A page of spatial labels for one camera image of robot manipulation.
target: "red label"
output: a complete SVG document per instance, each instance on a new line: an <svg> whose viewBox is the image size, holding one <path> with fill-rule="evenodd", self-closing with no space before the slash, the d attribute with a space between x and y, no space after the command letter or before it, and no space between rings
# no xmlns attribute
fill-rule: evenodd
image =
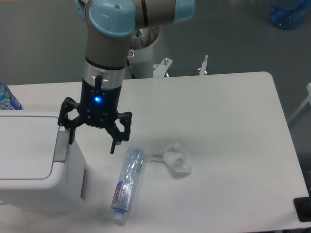
<svg viewBox="0 0 311 233"><path fill-rule="evenodd" d="M115 195L114 195L114 198L113 198L113 203L117 203L117 201L119 199L121 188L122 188L122 184L123 184L123 181L120 181L117 184L117 188L116 188Z"/></svg>

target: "plastic water bottle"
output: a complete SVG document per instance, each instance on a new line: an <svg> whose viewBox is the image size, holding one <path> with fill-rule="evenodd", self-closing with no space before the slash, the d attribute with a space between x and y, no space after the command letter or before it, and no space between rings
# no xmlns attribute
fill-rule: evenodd
<svg viewBox="0 0 311 233"><path fill-rule="evenodd" d="M0 110L22 110L21 104L7 85L0 82Z"/></svg>
<svg viewBox="0 0 311 233"><path fill-rule="evenodd" d="M269 13L270 21L282 29L294 29L305 20L311 0L277 0Z"/></svg>
<svg viewBox="0 0 311 233"><path fill-rule="evenodd" d="M125 224L125 220L131 211L143 158L144 151L141 148L129 147L127 149L119 182L111 203L111 208L114 210L114 221L118 225Z"/></svg>

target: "gray floor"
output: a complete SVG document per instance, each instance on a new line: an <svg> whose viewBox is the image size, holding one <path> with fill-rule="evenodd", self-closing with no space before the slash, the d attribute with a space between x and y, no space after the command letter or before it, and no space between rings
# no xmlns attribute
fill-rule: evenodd
<svg viewBox="0 0 311 233"><path fill-rule="evenodd" d="M273 0L197 0L192 20L162 27L155 62L173 59L173 76L195 75L205 54L211 74L267 71L286 117L311 82L311 13L295 30L268 20ZM69 0L0 2L0 80L7 84L82 79L86 27ZM291 131L311 169L311 114Z"/></svg>

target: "white table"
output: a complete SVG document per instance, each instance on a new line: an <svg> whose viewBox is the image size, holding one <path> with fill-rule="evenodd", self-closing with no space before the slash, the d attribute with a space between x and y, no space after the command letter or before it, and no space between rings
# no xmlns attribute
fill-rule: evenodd
<svg viewBox="0 0 311 233"><path fill-rule="evenodd" d="M81 83L11 86L32 110L58 111ZM308 195L270 74L245 73L125 80L119 111L132 111L129 142L110 155L105 130L86 125L76 140L89 164L86 206L72 213L30 213L0 206L1 233L243 233L310 227L293 199ZM190 151L190 176L175 179L163 164L146 162L125 227L111 220L110 203L128 146L147 156L167 144Z"/></svg>

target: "bottle label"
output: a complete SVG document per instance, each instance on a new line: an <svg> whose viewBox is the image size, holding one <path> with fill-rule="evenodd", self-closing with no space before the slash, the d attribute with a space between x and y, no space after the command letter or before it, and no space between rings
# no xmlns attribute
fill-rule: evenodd
<svg viewBox="0 0 311 233"><path fill-rule="evenodd" d="M120 192L121 192L121 189L122 189L122 184L123 184L123 181L119 181L119 183L117 184L115 195L113 196L113 199L112 199L113 203L117 203L117 201L118 201L118 199L120 197Z"/></svg>
<svg viewBox="0 0 311 233"><path fill-rule="evenodd" d="M0 101L0 109L2 110L15 110L14 106L12 106L10 99L5 99Z"/></svg>

